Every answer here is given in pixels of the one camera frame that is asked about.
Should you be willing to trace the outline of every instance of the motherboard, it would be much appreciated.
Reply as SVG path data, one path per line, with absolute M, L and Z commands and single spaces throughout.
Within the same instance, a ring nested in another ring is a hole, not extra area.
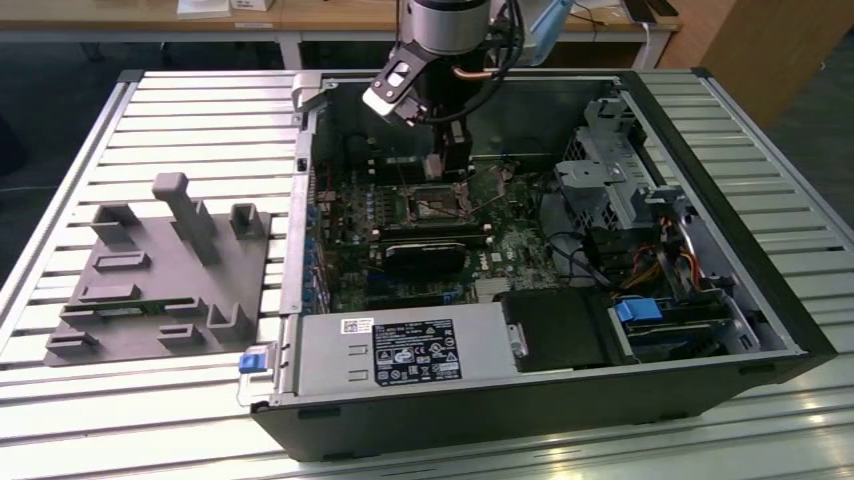
M 475 160 L 466 180 L 427 183 L 419 159 L 367 167 L 318 192 L 332 312 L 491 302 L 561 283 L 537 222 L 539 174 Z

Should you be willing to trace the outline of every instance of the black cable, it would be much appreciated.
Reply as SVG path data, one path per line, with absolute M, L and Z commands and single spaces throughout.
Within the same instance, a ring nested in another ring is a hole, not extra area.
M 481 91 L 479 97 L 477 100 L 471 101 L 466 108 L 463 108 L 459 112 L 453 113 L 451 115 L 446 115 L 445 117 L 422 117 L 417 120 L 418 123 L 425 125 L 439 125 L 443 123 L 455 122 L 465 118 L 471 112 L 478 110 L 486 102 L 490 101 L 498 87 L 501 87 L 505 82 L 505 77 L 507 75 L 507 71 L 515 66 L 519 61 L 519 57 L 522 56 L 522 51 L 525 50 L 525 19 L 522 18 L 522 7 L 519 6 L 519 0 L 509 0 L 510 7 L 509 9 L 513 11 L 515 29 L 519 32 L 519 48 L 517 48 L 513 52 L 513 57 L 505 64 L 498 68 L 494 72 L 494 79 L 490 83 L 487 83 L 486 88 Z
M 601 27 L 605 27 L 607 25 L 607 23 L 605 23 L 602 20 L 591 20 L 590 17 L 582 17 L 581 15 L 577 15 L 574 13 L 570 13 L 570 17 L 575 17 L 579 20 L 585 20 L 586 22 L 590 22 L 594 25 L 599 25 Z
M 493 72 L 493 78 L 503 77 L 510 69 L 515 67 L 522 51 L 525 50 L 525 18 L 522 18 L 522 7 L 519 6 L 519 0 L 507 0 L 510 2 L 510 46 L 509 53 L 506 54 L 505 63 L 498 67 L 498 70 Z M 517 33 L 519 31 L 519 47 L 514 50 L 514 43 L 517 41 Z

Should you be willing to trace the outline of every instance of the wooden table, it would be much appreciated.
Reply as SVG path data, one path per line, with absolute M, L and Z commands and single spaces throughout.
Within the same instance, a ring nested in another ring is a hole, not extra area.
M 179 20 L 176 5 L 178 0 L 0 0 L 0 42 L 275 41 L 286 67 L 296 70 L 302 42 L 394 40 L 395 0 L 276 0 L 267 12 L 235 10 L 231 17 L 203 20 Z M 647 44 L 634 66 L 654 68 L 678 19 L 661 18 L 647 41 L 622 8 L 593 14 L 605 25 L 594 32 L 589 20 L 570 17 L 559 42 Z
M 178 0 L 0 0 L 0 42 L 278 42 L 284 2 L 178 18 Z

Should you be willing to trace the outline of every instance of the blue tab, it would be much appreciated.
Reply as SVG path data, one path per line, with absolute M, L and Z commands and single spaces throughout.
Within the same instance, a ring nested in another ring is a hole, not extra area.
M 267 371 L 267 354 L 244 353 L 240 356 L 240 373 L 262 373 Z
M 662 319 L 662 311 L 654 298 L 630 298 L 617 305 L 621 322 L 649 322 Z

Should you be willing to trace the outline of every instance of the cable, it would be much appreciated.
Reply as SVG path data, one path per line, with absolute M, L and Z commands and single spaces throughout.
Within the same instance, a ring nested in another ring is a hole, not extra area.
M 519 0 L 507 0 L 511 10 L 511 15 L 514 18 L 515 30 L 518 30 L 519 37 L 519 48 L 513 52 L 513 57 L 505 64 L 498 68 L 494 72 L 494 79 L 487 84 L 486 88 L 481 91 L 479 97 L 466 105 L 466 107 L 457 113 L 451 115 L 446 115 L 445 117 L 421 117 L 417 119 L 418 123 L 425 125 L 439 125 L 443 123 L 455 122 L 465 118 L 471 112 L 478 110 L 486 102 L 490 101 L 498 87 L 501 87 L 505 82 L 505 76 L 507 75 L 507 71 L 515 66 L 519 61 L 519 57 L 522 56 L 522 50 L 525 50 L 525 19 L 522 18 L 522 7 L 519 7 Z
M 590 17 L 582 17 L 581 15 L 577 15 L 575 13 L 570 13 L 570 17 L 575 17 L 579 20 L 585 20 L 586 22 L 590 22 L 594 25 L 599 25 L 601 27 L 605 27 L 607 25 L 607 23 L 605 23 L 602 20 L 591 20 Z
M 643 55 L 641 56 L 641 68 L 646 68 L 646 61 L 650 58 L 650 24 L 643 22 L 643 31 L 646 32 L 646 44 L 643 45 Z

